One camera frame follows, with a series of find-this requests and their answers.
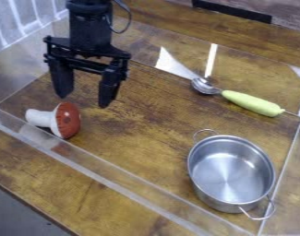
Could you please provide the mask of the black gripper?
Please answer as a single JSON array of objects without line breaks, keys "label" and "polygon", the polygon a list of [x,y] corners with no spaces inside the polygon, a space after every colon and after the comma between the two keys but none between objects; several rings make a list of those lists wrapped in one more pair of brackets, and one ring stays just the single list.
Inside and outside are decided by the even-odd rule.
[{"label": "black gripper", "polygon": [[99,107],[106,108],[117,98],[121,81],[128,77],[132,54],[113,45],[97,49],[71,47],[71,40],[47,36],[45,63],[50,66],[55,94],[65,99],[74,90],[74,70],[102,75]]}]

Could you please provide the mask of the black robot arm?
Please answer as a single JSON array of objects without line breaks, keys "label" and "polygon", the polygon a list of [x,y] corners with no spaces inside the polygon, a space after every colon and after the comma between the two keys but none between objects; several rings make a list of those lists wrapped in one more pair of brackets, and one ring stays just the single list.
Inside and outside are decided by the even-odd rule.
[{"label": "black robot arm", "polygon": [[99,107],[106,108],[118,96],[121,82],[128,77],[132,54],[111,45],[113,3],[132,14],[121,0],[67,0],[70,11],[70,36],[46,36],[45,63],[50,67],[55,94],[66,98],[74,90],[74,71],[102,76],[99,81]]}]

